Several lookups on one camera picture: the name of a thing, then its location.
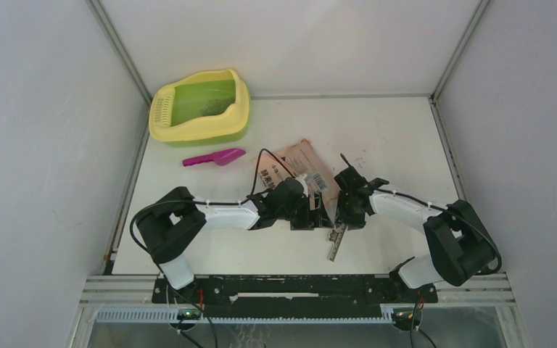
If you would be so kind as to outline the magenta plastic scoop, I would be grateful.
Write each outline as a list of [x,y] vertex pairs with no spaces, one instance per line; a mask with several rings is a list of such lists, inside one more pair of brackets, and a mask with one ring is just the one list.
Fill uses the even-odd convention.
[[240,157],[243,157],[247,152],[240,148],[230,148],[216,151],[210,154],[204,154],[196,157],[190,157],[182,161],[184,167],[191,167],[204,163],[212,162],[218,166],[226,166]]

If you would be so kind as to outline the white bag sealing clip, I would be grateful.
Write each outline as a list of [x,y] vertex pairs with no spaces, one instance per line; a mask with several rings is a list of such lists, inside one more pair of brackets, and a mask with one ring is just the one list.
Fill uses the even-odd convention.
[[328,256],[330,262],[335,261],[346,231],[347,225],[344,223],[340,223],[338,225],[335,225],[335,227],[329,233],[329,242],[332,243]]

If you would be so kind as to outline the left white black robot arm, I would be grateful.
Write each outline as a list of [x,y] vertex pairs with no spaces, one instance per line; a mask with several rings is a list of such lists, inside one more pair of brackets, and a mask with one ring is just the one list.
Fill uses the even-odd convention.
[[187,187],[179,186],[139,210],[131,219],[129,234],[164,275],[172,296],[189,302],[197,295],[198,284],[184,252],[201,232],[227,228],[255,231],[280,220],[288,221],[296,231],[333,225],[322,194],[310,191],[301,175],[237,202],[202,201]]

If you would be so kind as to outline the yellow green litter box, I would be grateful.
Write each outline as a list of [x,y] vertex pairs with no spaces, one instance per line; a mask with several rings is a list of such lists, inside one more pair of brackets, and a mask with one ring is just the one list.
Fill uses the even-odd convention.
[[149,134],[169,146],[238,141],[247,133],[251,96],[235,70],[208,70],[160,88],[149,109]]

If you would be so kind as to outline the pink cat litter bag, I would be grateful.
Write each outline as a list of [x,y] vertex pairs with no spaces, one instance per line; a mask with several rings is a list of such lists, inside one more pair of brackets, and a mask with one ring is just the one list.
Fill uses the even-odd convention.
[[307,139],[273,154],[278,161],[264,153],[256,169],[257,176],[264,187],[274,189],[291,175],[295,178],[303,177],[308,186],[308,193],[321,193],[328,214],[336,212],[340,188],[334,180],[334,174]]

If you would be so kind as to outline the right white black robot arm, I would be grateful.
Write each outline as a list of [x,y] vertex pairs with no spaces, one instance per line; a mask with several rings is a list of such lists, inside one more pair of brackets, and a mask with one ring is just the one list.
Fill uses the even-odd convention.
[[348,166],[334,178],[340,188],[336,224],[361,229],[382,215],[421,233],[428,252],[391,271],[391,295],[410,301],[420,287],[444,281],[461,286],[473,276],[498,272],[502,257],[475,209],[465,200],[440,204],[416,198],[382,178],[371,181]]

